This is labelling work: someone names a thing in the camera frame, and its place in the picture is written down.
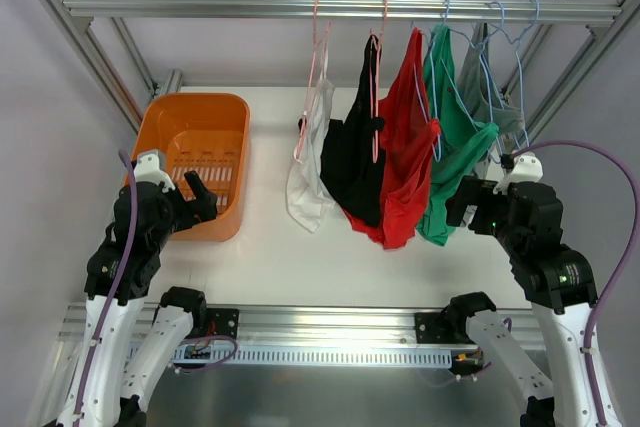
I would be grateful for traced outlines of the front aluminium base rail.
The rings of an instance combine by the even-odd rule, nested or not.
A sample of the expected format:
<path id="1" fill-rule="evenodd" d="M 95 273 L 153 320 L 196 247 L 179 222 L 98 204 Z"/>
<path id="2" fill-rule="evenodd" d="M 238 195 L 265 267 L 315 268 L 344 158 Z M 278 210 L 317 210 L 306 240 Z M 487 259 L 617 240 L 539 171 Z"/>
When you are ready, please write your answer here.
<path id="1" fill-rule="evenodd" d="M 134 327 L 134 339 L 146 336 L 157 304 L 145 303 Z M 223 306 L 239 310 L 237 340 L 241 343 L 273 346 L 415 346 L 417 314 L 435 317 L 440 309 L 347 308 L 292 306 Z M 499 312 L 512 320 L 512 335 L 525 349 L 539 350 L 543 339 L 531 310 Z M 68 306 L 59 340 L 81 340 L 85 307 Z"/>

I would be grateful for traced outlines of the pink wire hanger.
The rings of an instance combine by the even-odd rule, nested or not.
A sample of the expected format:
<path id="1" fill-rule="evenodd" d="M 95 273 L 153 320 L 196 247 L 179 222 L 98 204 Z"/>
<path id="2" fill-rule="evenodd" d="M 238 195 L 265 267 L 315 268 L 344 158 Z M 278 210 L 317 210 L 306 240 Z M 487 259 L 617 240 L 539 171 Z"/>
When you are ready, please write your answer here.
<path id="1" fill-rule="evenodd" d="M 381 128 L 378 126 L 378 122 L 381 120 L 379 116 L 379 82 L 380 82 L 380 61 L 381 51 L 384 38 L 384 31 L 388 16 L 388 0 L 382 0 L 383 11 L 381 29 L 378 34 L 371 34 L 371 63 L 369 67 L 369 91 L 370 91 L 370 117 L 373 122 L 373 134 L 372 134 L 372 162 L 376 164 L 379 159 L 379 132 Z"/>
<path id="2" fill-rule="evenodd" d="M 314 0 L 313 11 L 312 11 L 313 52 L 312 52 L 312 58 L 311 58 L 311 66 L 309 71 L 308 83 L 307 83 L 307 90 L 305 95 L 305 104 L 304 104 L 304 109 L 300 118 L 299 138 L 294 150 L 294 158 L 296 160 L 300 158 L 300 154 L 304 144 L 304 139 L 306 137 L 307 127 L 309 124 L 309 117 L 311 116 L 311 113 L 313 110 L 313 104 L 316 98 L 316 89 L 315 89 L 314 82 L 315 82 L 316 68 L 319 66 L 319 62 L 321 58 L 320 50 L 326 46 L 329 33 L 331 30 L 331 23 L 328 23 L 324 32 L 322 34 L 319 33 L 318 10 L 319 10 L 319 0 Z"/>

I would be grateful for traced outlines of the red tank top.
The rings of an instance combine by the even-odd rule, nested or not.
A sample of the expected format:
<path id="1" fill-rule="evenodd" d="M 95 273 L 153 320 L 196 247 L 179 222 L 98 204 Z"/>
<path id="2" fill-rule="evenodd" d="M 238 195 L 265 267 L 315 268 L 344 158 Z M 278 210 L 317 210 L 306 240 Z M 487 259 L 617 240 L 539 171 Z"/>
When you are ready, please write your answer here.
<path id="1" fill-rule="evenodd" d="M 411 32 L 403 62 L 379 113 L 385 120 L 380 135 L 386 153 L 379 196 L 380 223 L 368 227 L 349 215 L 352 228 L 365 233 L 386 250 L 406 245 L 426 212 L 431 187 L 434 144 L 439 122 L 429 116 L 423 82 L 422 31 Z"/>

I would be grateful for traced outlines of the black mounting plate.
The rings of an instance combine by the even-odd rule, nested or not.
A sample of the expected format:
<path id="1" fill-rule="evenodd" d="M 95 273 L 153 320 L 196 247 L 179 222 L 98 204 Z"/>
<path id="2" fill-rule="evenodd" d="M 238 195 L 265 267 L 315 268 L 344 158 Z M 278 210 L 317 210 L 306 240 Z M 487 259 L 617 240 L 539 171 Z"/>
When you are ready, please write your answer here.
<path id="1" fill-rule="evenodd" d="M 418 344 L 446 344 L 450 331 L 441 312 L 416 312 L 414 331 Z"/>
<path id="2" fill-rule="evenodd" d="M 237 338 L 240 311 L 234 308 L 207 309 L 206 330 L 208 336 Z"/>

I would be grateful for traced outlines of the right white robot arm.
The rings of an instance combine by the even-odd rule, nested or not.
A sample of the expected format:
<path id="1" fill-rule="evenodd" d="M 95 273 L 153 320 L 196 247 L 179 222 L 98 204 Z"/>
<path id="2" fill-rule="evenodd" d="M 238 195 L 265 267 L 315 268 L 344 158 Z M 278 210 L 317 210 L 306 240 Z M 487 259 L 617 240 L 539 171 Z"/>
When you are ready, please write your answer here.
<path id="1" fill-rule="evenodd" d="M 526 181 L 499 191 L 493 181 L 466 176 L 446 206 L 451 226 L 475 207 L 470 230 L 495 238 L 506 252 L 537 319 L 550 373 L 537 369 L 483 292 L 451 299 L 441 314 L 448 335 L 481 349 L 518 401 L 520 425 L 621 425 L 590 321 L 604 297 L 587 259 L 562 241 L 563 204 L 555 190 Z"/>

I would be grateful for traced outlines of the green tank top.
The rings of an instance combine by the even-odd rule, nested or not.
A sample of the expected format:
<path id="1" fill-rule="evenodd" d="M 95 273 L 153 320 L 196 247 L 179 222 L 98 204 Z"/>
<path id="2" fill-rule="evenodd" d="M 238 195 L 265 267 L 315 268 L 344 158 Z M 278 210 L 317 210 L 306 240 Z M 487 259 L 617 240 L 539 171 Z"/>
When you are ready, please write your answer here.
<path id="1" fill-rule="evenodd" d="M 444 246 L 455 231 L 447 224 L 447 200 L 488 153 L 499 133 L 495 123 L 474 120 L 458 91 L 455 73 L 450 29 L 437 26 L 423 62 L 423 83 L 429 113 L 439 122 L 440 134 L 435 143 L 428 205 L 416 226 L 423 238 L 437 246 Z"/>

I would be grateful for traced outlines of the white tank top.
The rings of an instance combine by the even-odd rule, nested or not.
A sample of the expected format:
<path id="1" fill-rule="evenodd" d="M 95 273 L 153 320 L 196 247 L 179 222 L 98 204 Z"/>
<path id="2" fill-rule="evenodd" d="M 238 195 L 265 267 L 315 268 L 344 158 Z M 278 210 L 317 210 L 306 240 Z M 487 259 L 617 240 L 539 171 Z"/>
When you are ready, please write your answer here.
<path id="1" fill-rule="evenodd" d="M 321 154 L 331 120 L 334 85 L 326 77 L 317 82 L 308 127 L 298 157 L 293 157 L 286 183 L 286 208 L 304 229 L 314 233 L 335 201 L 321 180 Z"/>

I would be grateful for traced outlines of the grey tank top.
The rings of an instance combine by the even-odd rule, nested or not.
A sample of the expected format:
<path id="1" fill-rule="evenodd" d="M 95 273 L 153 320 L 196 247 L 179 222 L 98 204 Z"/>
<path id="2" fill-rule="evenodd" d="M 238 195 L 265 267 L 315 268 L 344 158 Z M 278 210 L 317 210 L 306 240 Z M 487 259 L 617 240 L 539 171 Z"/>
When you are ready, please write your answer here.
<path id="1" fill-rule="evenodd" d="M 477 23 L 457 80 L 460 96 L 477 122 L 492 122 L 500 135 L 516 134 L 524 128 L 521 111 L 505 102 L 494 83 L 489 66 L 488 25 Z"/>

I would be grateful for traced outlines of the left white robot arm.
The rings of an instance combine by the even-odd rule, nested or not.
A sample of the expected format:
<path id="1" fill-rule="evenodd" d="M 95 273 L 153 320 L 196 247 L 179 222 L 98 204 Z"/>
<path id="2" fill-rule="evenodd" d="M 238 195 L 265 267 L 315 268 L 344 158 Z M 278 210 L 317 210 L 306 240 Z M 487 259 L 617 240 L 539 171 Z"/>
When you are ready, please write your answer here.
<path id="1" fill-rule="evenodd" d="M 148 403 L 179 343 L 210 325 L 205 295 L 184 287 L 165 292 L 154 324 L 130 370 L 129 343 L 169 238 L 217 216 L 217 197 L 194 170 L 187 200 L 169 181 L 131 176 L 114 204 L 105 237 L 87 264 L 83 341 L 56 426 L 141 426 Z"/>

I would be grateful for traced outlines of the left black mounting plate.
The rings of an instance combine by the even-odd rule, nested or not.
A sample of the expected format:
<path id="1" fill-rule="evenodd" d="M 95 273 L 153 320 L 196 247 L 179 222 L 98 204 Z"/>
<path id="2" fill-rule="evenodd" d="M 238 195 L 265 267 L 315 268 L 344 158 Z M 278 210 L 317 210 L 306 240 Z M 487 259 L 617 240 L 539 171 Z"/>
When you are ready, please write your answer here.
<path id="1" fill-rule="evenodd" d="M 207 309 L 206 330 L 208 336 L 237 338 L 240 311 L 234 308 Z"/>

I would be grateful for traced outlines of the orange plastic basket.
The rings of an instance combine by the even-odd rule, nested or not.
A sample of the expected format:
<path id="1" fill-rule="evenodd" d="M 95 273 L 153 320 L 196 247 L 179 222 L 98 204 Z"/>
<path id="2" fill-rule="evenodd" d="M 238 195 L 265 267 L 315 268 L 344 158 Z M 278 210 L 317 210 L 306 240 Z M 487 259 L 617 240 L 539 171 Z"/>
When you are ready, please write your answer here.
<path id="1" fill-rule="evenodd" d="M 131 157 L 158 150 L 163 170 L 186 200 L 195 198 L 184 179 L 188 171 L 217 196 L 216 219 L 174 234 L 174 241 L 223 242 L 239 231 L 250 147 L 250 110 L 237 95 L 174 93 L 150 104 Z"/>

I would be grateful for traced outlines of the black tank top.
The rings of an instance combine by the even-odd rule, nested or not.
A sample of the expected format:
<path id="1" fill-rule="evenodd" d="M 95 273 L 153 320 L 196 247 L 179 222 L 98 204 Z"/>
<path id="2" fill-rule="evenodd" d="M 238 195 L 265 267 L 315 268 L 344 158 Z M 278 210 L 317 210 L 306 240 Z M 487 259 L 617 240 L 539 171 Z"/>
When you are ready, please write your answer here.
<path id="1" fill-rule="evenodd" d="M 380 195 L 386 152 L 372 162 L 373 122 L 370 117 L 369 67 L 371 35 L 364 48 L 363 65 L 354 102 L 344 120 L 332 119 L 321 154 L 321 180 L 349 218 L 376 228 L 381 221 Z M 385 126 L 381 117 L 379 137 Z"/>

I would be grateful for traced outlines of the aluminium hanging rail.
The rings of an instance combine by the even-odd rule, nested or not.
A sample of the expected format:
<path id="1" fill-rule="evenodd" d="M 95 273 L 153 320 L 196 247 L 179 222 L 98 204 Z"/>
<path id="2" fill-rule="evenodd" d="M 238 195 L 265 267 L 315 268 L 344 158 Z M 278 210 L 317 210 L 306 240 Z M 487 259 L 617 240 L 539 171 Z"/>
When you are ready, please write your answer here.
<path id="1" fill-rule="evenodd" d="M 74 17 L 352 18 L 609 26 L 610 3 L 572 0 L 63 0 Z"/>

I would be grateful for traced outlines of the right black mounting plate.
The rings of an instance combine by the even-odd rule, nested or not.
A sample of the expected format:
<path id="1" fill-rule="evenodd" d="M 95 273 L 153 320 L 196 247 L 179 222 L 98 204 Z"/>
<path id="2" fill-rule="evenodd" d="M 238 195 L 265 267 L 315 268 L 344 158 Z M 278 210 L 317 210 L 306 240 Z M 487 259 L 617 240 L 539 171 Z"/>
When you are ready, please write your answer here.
<path id="1" fill-rule="evenodd" d="M 441 312 L 416 312 L 414 331 L 418 344 L 446 344 L 450 331 Z"/>

